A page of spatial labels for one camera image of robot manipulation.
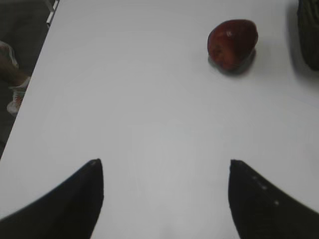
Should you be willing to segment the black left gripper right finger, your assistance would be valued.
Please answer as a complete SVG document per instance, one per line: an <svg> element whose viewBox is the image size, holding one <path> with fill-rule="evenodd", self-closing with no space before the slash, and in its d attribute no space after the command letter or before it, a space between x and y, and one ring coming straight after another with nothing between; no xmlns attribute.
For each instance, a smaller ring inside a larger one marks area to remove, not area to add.
<svg viewBox="0 0 319 239"><path fill-rule="evenodd" d="M228 201L242 239L317 239L319 214L242 160L230 161Z"/></svg>

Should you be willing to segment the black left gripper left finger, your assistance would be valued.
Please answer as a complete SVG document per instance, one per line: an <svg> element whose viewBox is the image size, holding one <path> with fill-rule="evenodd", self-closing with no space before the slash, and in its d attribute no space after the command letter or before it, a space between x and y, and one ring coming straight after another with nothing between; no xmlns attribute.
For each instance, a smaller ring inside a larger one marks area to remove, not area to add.
<svg viewBox="0 0 319 239"><path fill-rule="evenodd" d="M104 201L100 159L88 161L68 179L0 221L2 239L89 239Z"/></svg>

